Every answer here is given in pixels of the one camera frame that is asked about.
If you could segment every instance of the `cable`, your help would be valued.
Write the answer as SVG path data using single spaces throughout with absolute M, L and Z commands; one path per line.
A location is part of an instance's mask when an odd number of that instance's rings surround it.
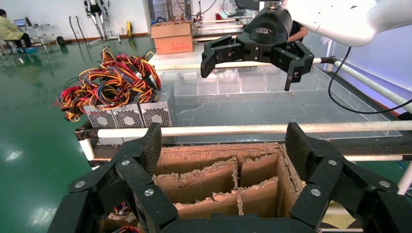
M 77 78 L 69 79 L 58 95 L 57 101 L 66 113 L 65 120 L 79 121 L 80 115 L 86 114 L 84 107 L 87 105 L 97 110 L 111 110 L 123 107 L 135 96 L 139 103 L 158 101 L 155 90 L 161 89 L 160 78 L 155 68 L 143 57 L 122 52 L 114 56 L 107 47 L 103 49 L 101 57 L 98 68 L 85 70 Z M 73 82 L 78 84 L 68 87 Z
M 149 55 L 149 54 L 152 54 L 152 57 L 155 55 L 153 52 L 148 52 L 147 54 L 146 54 L 146 57 L 145 57 L 145 60 L 147 61 L 147 55 Z
M 199 12 L 199 13 L 200 13 L 200 14 L 204 14 L 204 13 L 208 12 L 208 10 L 210 10 L 210 9 L 212 8 L 212 6 L 216 3 L 216 1 L 217 1 L 217 0 L 215 0 L 215 1 L 212 3 L 212 5 L 211 5 L 207 10 L 205 10 L 205 11 L 203 11 L 203 12 Z M 189 16 L 192 16 L 192 17 L 197 16 L 197 15 L 191 15 L 191 14 L 187 13 L 185 10 L 183 10 L 182 6 L 181 6 L 180 3 L 179 3 L 179 0 L 176 0 L 176 2 L 177 2 L 177 5 L 179 5 L 180 9 L 181 9 L 184 13 L 186 13 L 186 15 L 189 15 Z
M 398 162 L 398 164 L 399 164 L 403 169 L 406 170 L 406 167 L 405 167 L 400 161 L 397 161 L 397 162 Z
M 224 11 L 224 1 L 226 1 L 226 0 L 223 0 L 223 3 L 222 3 L 222 10 L 223 10 L 223 13 L 224 13 L 225 15 L 229 16 L 229 15 L 226 13 L 226 11 Z
M 342 104 L 338 103 L 338 102 L 332 97 L 330 88 L 332 87 L 333 80 L 335 79 L 335 77 L 336 77 L 336 75 L 338 74 L 339 70 L 341 70 L 341 67 L 342 67 L 343 64 L 345 63 L 345 61 L 346 61 L 346 59 L 347 59 L 347 57 L 348 57 L 348 55 L 349 55 L 349 53 L 350 53 L 351 48 L 352 48 L 352 47 L 349 47 L 349 48 L 348 48 L 348 51 L 346 52 L 346 55 L 345 55 L 344 59 L 342 60 L 342 62 L 341 62 L 341 64 L 339 65 L 338 69 L 335 71 L 335 73 L 333 74 L 332 78 L 330 79 L 329 87 L 327 88 L 327 92 L 328 92 L 328 94 L 329 94 L 329 97 L 330 97 L 330 99 L 331 99 L 333 102 L 335 102 L 335 104 L 337 104 L 337 105 L 340 106 L 341 108 L 344 108 L 344 109 L 346 109 L 346 110 L 348 110 L 348 111 L 350 111 L 350 112 L 353 112 L 353 113 L 359 113 L 359 114 L 381 114 L 381 113 L 387 113 L 387 112 L 390 112 L 390 111 L 399 109 L 399 108 L 401 108 L 401 107 L 403 107 L 403 106 L 406 106 L 406 105 L 412 103 L 412 100 L 409 100 L 409 101 L 407 101 L 407 102 L 405 102 L 405 103 L 403 103 L 403 104 L 401 104 L 401 105 L 399 105 L 399 106 L 396 106 L 396 107 L 394 107 L 394 108 L 387 109 L 387 110 L 383 110 L 383 111 L 377 111 L 377 112 L 361 112 L 361 111 L 357 111 L 357 110 L 354 110 L 354 109 L 347 108 L 347 107 L 343 106 Z

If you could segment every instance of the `cardboard box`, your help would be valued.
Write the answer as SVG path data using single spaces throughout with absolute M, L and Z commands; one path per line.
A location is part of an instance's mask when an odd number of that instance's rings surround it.
M 188 20 L 154 24 L 152 39 L 157 54 L 192 52 L 192 23 Z

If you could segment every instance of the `screw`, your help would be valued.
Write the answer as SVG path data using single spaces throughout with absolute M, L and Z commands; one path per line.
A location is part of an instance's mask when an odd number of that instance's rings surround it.
M 335 160 L 329 160 L 328 163 L 334 166 L 338 164 Z
M 317 190 L 316 188 L 312 189 L 310 193 L 312 193 L 313 195 L 317 197 L 321 195 L 321 191 Z
M 79 182 L 77 182 L 77 183 L 74 185 L 74 187 L 75 187 L 75 188 L 81 188 L 81 187 L 83 187 L 85 184 L 86 184 L 86 182 L 84 182 L 84 181 L 79 181 Z
M 379 181 L 379 184 L 382 185 L 385 188 L 390 188 L 391 184 L 386 182 L 386 181 Z
M 153 189 L 148 189 L 144 191 L 144 195 L 147 197 L 153 195 L 153 193 L 154 193 Z
M 129 160 L 124 160 L 121 164 L 122 164 L 123 166 L 126 166 L 126 165 L 128 165 L 129 163 L 130 163 Z

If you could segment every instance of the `cardboard compartment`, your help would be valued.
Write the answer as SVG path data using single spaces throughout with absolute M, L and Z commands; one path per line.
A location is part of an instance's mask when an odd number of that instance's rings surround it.
M 157 23 L 152 26 L 152 39 L 157 54 L 192 52 L 192 23 L 189 20 Z
M 214 213 L 288 217 L 302 190 L 277 143 L 163 148 L 157 168 L 154 182 L 175 204 L 180 219 Z

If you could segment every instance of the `yellow jacket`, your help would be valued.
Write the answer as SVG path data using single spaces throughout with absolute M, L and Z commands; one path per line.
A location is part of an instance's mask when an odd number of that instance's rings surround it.
M 18 26 L 0 16 L 0 40 L 20 40 L 24 33 L 17 30 Z

